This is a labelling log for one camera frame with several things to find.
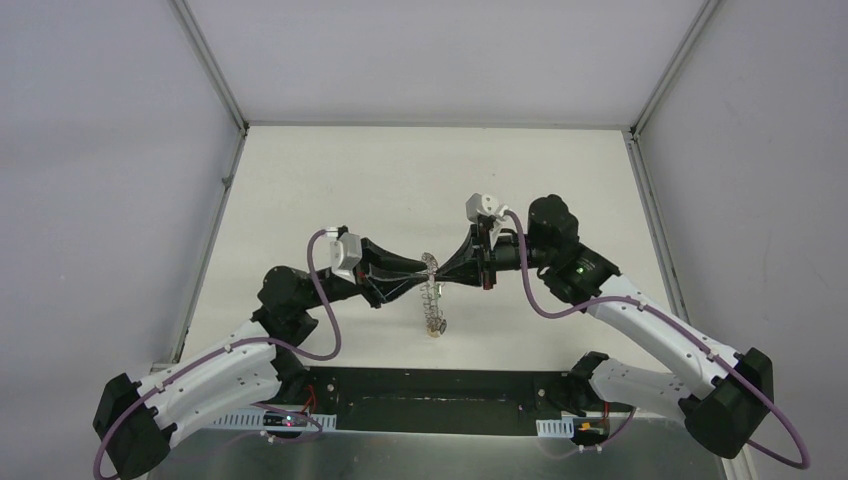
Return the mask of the metal disc with keyrings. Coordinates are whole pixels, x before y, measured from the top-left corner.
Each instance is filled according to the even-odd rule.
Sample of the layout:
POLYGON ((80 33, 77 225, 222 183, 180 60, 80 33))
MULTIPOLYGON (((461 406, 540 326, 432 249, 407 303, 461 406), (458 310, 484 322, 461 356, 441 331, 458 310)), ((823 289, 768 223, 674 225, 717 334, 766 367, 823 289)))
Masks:
POLYGON ((428 281, 422 284, 420 288, 426 332, 427 330, 440 330, 444 334, 447 329, 447 320, 439 306, 441 297, 438 297, 434 292, 435 285, 441 284, 435 279, 439 267, 438 261, 429 252, 422 253, 421 261, 427 265, 426 274, 428 276, 428 281))

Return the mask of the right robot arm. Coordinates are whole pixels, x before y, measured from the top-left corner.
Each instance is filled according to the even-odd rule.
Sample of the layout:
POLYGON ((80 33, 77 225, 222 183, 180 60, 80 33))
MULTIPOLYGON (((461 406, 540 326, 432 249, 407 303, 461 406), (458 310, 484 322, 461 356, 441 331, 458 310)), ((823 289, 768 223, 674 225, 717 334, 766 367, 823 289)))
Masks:
POLYGON ((465 204, 471 223, 441 281, 491 289, 500 271, 532 274, 550 293, 634 341, 667 368, 660 373, 589 352, 567 373, 569 400, 583 410, 628 404, 682 424, 705 449, 735 458, 769 414, 773 364, 756 348, 741 353, 657 306, 599 253, 581 243, 577 218, 561 197, 534 200, 525 223, 488 194, 465 204), (513 220, 516 230, 503 224, 513 220))

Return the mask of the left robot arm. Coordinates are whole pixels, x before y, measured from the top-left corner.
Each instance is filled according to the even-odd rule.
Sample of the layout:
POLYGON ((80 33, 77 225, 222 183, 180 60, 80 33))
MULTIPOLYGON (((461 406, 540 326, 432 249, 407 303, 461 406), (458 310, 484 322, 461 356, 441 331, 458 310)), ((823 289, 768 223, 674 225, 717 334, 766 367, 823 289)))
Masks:
POLYGON ((223 340, 159 372, 107 382, 93 428, 100 439, 92 475, 136 479, 181 441, 229 411, 275 398, 297 402, 306 359, 326 362, 343 348, 336 301, 361 296, 379 308, 429 278, 426 263, 393 254, 343 227, 308 240, 306 270, 272 268, 259 308, 223 340))

